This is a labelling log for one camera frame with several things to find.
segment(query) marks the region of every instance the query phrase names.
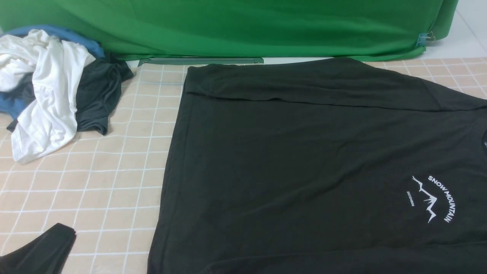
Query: black t-shirt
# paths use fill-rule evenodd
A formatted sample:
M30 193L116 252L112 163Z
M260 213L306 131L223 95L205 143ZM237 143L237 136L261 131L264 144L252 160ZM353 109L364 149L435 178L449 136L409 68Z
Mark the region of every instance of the black t-shirt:
M190 68L148 273L486 273L486 130L352 59Z

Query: crumpled white fabric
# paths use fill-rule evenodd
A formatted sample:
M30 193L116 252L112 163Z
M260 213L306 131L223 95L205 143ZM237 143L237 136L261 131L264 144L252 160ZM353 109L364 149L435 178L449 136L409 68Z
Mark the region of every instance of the crumpled white fabric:
M28 163L66 145L76 134L76 93L83 68L95 58L79 44L32 30L0 38L0 90L15 87L34 72L36 100L17 118L12 133L14 160Z

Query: mountain graphic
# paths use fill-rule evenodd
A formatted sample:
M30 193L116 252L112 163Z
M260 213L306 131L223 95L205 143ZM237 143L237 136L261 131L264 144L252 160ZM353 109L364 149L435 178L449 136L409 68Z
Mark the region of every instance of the mountain graphic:
M429 206L426 208L426 211L428 211L430 214L431 214L431 217L428 221L428 223L433 219L435 218L436 214L435 212L433 212L433 210L431 210L433 208L433 205L436 203L436 201L438 200L435 196L429 194L426 190L423 189L423 183L420 182L418 179L414 178L414 176L412 177L412 179L418 183L419 185L419 192L423 192L424 194L428 195L430 198L429 199L426 199L424 200L425 202L428 202Z

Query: green fabric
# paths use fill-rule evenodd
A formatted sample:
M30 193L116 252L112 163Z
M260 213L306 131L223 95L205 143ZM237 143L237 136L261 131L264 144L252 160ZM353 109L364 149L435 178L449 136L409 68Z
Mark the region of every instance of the green fabric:
M56 24L126 59L352 56L407 59L448 33L458 0L0 0L0 26Z

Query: printed logo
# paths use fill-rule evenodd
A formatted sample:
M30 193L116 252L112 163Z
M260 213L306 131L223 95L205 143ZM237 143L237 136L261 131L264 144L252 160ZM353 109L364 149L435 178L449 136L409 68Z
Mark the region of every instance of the printed logo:
M428 195L430 198L429 199L426 199L424 200L425 202L428 202L429 206L426 208L426 211L428 211L430 213L430 219L428 220L428 223L431 222L431 220L433 218L436 217L436 213L433 212L432 208L434 206L434 204L436 203L436 201L438 200L435 196L429 194L426 190L423 189L423 183L418 181L416 178L414 178L414 176L412 177L412 179L418 183L419 185L419 192L423 192L424 194Z
M413 181L415 181L418 184L418 186L419 186L419 192L424 193L428 197L424 201L428 204L428 207L426 208L426 211L430 214L430 218L428 220L428 223L430 223L431 220L433 220L437 216L437 210L438 209L435 209L434 206L435 206L435 204L437 204L438 198L435 197L435 196L433 196L431 193L429 193L427 191L427 189L429 189L431 191L431 187L429 187L428 185L423 184L423 182L421 182L420 180L416 179L414 176L412 176L412 179L413 179ZM441 183L440 181L438 181L437 179L435 179L433 176L429 176L428 177L428 181L430 181L433 184L435 184L445 194L445 198L446 198L446 200L448 202L448 206L449 207L448 207L448 213L443 218L443 220L445 222L447 222L447 223L450 223L453 220L453 217L455 217L455 210L456 210L455 200L451 196L450 191L443 185L443 183ZM411 202L411 206L414 206L414 203L413 203L413 200L412 200L412 197L411 197L410 192L407 192L407 193L408 193L408 197L409 197L410 202Z

